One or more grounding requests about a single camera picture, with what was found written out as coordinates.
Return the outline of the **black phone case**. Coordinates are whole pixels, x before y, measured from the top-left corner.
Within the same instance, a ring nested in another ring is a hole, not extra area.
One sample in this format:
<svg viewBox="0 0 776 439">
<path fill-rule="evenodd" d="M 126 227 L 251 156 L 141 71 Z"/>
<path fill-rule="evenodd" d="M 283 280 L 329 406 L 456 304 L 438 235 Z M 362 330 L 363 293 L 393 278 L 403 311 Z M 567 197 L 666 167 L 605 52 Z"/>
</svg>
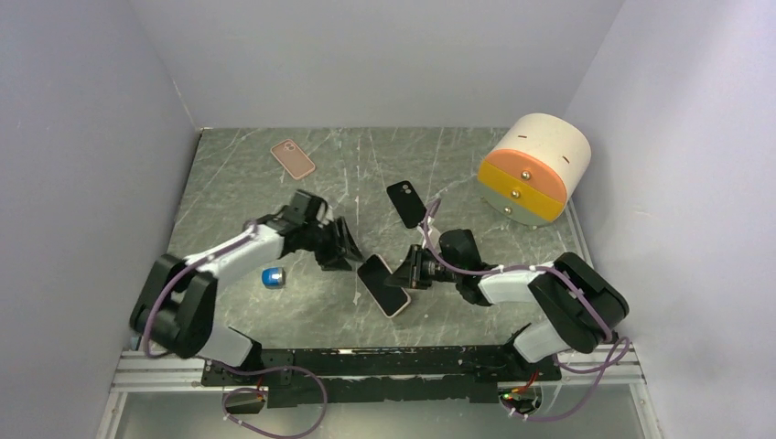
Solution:
<svg viewBox="0 0 776 439">
<path fill-rule="evenodd" d="M 424 219 L 426 206 L 410 181 L 403 180 L 388 186 L 386 194 L 407 229 L 415 229 Z"/>
</svg>

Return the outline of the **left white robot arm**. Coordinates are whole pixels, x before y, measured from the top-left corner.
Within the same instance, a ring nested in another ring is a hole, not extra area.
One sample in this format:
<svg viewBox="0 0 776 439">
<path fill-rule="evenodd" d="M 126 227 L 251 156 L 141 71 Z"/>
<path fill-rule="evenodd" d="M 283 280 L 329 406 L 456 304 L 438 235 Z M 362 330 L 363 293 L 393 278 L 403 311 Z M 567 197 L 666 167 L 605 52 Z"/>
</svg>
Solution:
<svg viewBox="0 0 776 439">
<path fill-rule="evenodd" d="M 219 291 L 248 273 L 290 253 L 313 254 L 322 271 L 349 271 L 363 262 L 346 220 L 328 202 L 303 189 L 276 213 L 247 221 L 235 237 L 186 257 L 166 253 L 152 265 L 129 317 L 141 337 L 140 348 L 160 356 L 209 359 L 223 365 L 240 384 L 257 380 L 264 366 L 260 342 L 219 326 Z"/>
</svg>

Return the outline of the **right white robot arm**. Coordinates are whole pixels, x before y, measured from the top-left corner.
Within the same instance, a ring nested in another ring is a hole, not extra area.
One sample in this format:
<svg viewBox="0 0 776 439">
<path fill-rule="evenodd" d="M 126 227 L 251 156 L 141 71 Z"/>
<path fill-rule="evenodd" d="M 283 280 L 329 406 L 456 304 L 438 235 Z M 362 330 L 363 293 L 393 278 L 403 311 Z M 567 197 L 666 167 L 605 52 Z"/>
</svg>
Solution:
<svg viewBox="0 0 776 439">
<path fill-rule="evenodd" d="M 578 254 L 564 252 L 551 262 L 510 270 L 485 263 L 466 229 L 442 233 L 435 249 L 411 245 L 385 282 L 414 290 L 454 284 L 466 302 L 478 306 L 538 305 L 544 320 L 515 333 L 502 357 L 504 370 L 517 380 L 529 377 L 542 359 L 569 349 L 590 353 L 612 340 L 630 312 L 625 298 Z"/>
</svg>

